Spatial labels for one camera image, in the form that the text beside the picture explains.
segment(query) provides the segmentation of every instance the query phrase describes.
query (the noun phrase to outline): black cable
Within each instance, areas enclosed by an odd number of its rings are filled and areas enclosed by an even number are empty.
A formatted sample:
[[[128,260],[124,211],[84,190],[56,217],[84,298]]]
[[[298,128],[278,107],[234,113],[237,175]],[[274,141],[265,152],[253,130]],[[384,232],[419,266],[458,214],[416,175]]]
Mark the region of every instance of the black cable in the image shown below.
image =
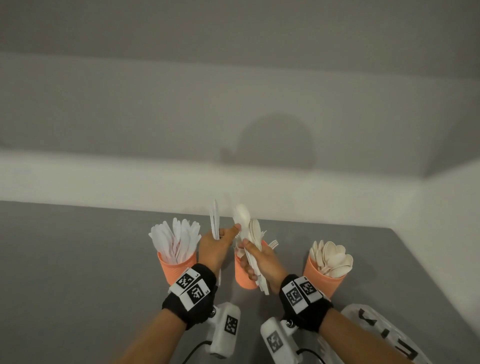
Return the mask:
[[[197,346],[195,346],[193,348],[193,350],[190,352],[190,354],[188,354],[188,356],[185,358],[185,360],[183,361],[182,364],[185,364],[189,359],[190,357],[193,355],[193,353],[195,352],[195,350],[197,350],[198,348],[200,348],[202,345],[212,345],[212,342],[210,340],[205,340],[205,341],[202,341],[200,344],[198,344]]]
[[[320,357],[320,355],[318,355],[316,352],[314,352],[313,350],[311,349],[307,349],[307,348],[302,348],[302,349],[298,349],[297,350],[297,354],[302,354],[303,352],[311,352],[313,355],[315,355],[318,359],[320,359],[320,361],[323,363],[323,364],[326,364],[324,362],[324,360]]]

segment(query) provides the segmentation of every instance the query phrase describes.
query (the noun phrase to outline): transparent plastic bag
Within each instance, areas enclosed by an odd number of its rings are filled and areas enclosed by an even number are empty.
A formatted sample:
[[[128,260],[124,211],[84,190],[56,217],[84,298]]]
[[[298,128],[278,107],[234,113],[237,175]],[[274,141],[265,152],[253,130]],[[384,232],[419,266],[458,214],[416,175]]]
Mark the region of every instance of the transparent plastic bag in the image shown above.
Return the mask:
[[[349,304],[342,310],[342,315],[348,317],[362,329],[383,338],[413,363],[432,364],[422,350],[407,335],[370,306],[356,303]],[[321,356],[327,364],[343,364],[343,361],[322,337],[318,337],[318,342],[321,346]]]

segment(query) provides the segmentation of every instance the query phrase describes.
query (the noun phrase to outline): wristband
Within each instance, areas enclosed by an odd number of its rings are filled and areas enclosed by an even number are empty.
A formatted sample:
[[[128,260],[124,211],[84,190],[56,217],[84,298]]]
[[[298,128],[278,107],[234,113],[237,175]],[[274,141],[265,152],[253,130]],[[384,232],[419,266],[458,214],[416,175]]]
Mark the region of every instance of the wristband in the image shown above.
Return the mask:
[[[327,311],[333,307],[330,299],[316,289],[305,276],[286,276],[279,296],[286,319],[292,320],[299,328],[317,333]]]
[[[162,309],[173,312],[187,324],[189,330],[193,325],[205,322],[212,313],[215,284],[215,274],[197,263],[172,284]]]

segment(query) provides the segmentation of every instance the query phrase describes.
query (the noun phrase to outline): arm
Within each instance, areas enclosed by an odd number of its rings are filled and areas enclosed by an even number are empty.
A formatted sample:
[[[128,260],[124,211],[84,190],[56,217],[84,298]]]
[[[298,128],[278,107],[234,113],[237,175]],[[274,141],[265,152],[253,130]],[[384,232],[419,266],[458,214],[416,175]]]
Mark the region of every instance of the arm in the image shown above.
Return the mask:
[[[278,261],[273,250],[269,246],[263,246],[260,252],[254,244],[246,239],[242,241],[240,248],[247,249],[255,257],[258,268],[270,284],[272,292],[278,294],[288,273]],[[246,270],[251,280],[257,280],[246,257],[242,258],[240,265]],[[316,328],[319,335],[328,342],[345,364],[411,364],[411,361],[396,349],[372,333],[363,330],[333,308],[325,312],[320,327]]]
[[[205,266],[203,269],[206,269],[207,271],[210,270],[210,275],[213,276],[214,274],[215,277],[218,278],[218,273],[225,260],[228,248],[232,244],[233,238],[239,233],[240,228],[240,224],[237,224],[231,229],[220,229],[220,240],[215,240],[211,231],[200,239],[198,263]],[[213,285],[215,285],[215,277],[212,279]],[[212,307],[213,298],[211,299],[211,306],[207,307],[205,312],[202,312],[201,315],[195,316],[193,320],[192,318],[186,320],[186,322],[168,309],[161,310],[153,323],[128,348],[122,358],[115,362],[115,364],[168,363],[180,341],[180,338],[187,328],[187,322],[190,322],[192,325],[194,323],[206,321],[212,311]]]
[[[115,363],[168,363],[186,327],[187,324],[175,314],[167,309],[163,309],[155,317],[150,327],[128,348],[124,356]]]

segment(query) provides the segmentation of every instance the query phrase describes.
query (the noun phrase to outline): person's left arm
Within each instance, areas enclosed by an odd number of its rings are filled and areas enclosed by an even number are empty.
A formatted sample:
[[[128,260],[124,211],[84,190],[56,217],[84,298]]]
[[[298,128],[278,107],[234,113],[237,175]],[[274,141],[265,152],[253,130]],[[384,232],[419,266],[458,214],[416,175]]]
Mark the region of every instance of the person's left arm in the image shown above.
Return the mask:
[[[233,238],[239,231],[240,225],[237,224],[231,229],[220,229],[220,240],[215,240],[211,231],[200,239],[198,263],[208,268],[207,271],[210,271],[210,275],[213,273],[215,278],[218,278],[228,248],[231,246]],[[169,296],[168,298],[170,301],[175,299],[173,296]],[[213,298],[211,298],[211,306],[213,307]],[[211,309],[206,313],[206,316],[202,315],[199,322],[204,322],[210,312]],[[187,329],[187,322],[185,322],[184,319],[181,319],[167,308],[162,309],[153,323],[115,364],[168,363],[180,338]]]

